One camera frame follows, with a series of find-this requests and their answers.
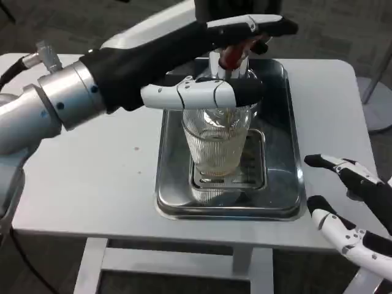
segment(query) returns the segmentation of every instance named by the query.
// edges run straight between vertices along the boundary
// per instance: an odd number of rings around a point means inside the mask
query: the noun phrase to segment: stainless steel tray
[[[208,59],[176,70],[201,73]],[[180,111],[164,111],[157,168],[157,209],[174,219],[294,220],[306,196],[300,165],[290,88],[283,66],[254,59],[250,68],[267,87],[236,172],[225,178],[194,168],[181,126]]]

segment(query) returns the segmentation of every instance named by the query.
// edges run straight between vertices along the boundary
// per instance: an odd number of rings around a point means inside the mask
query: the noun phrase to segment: metal grate
[[[260,189],[265,183],[263,160],[264,136],[250,129],[246,137],[241,161],[237,169],[223,177],[200,173],[192,163],[193,184],[197,189]]]

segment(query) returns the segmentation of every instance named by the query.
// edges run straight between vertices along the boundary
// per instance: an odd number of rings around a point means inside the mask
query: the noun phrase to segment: glass
[[[183,111],[183,128],[196,168],[224,176],[239,165],[249,125],[249,106]]]

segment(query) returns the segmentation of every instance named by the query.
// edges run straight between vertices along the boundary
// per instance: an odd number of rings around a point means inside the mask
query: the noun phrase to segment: robotic arm
[[[77,127],[119,107],[239,107],[258,102],[259,80],[194,80],[166,73],[215,48],[267,34],[296,33],[280,15],[240,15],[199,23],[193,2],[185,1],[106,41],[61,69],[50,47],[26,56],[26,67],[43,61],[51,74],[28,85],[0,108],[0,154],[11,154],[43,138]]]

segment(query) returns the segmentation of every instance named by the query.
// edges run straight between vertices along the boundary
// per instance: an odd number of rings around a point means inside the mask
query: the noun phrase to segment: silver cylindrical joint
[[[14,153],[60,134],[61,122],[41,96],[40,88],[28,85],[19,98],[0,107],[0,154]]]
[[[28,54],[25,57],[23,57],[22,62],[24,64],[24,66],[26,66],[28,69],[30,69],[33,66],[40,64],[41,59],[39,58],[38,52],[35,52],[35,53],[31,53],[31,54]]]
[[[105,111],[99,89],[80,61],[42,77],[38,82],[67,130]]]

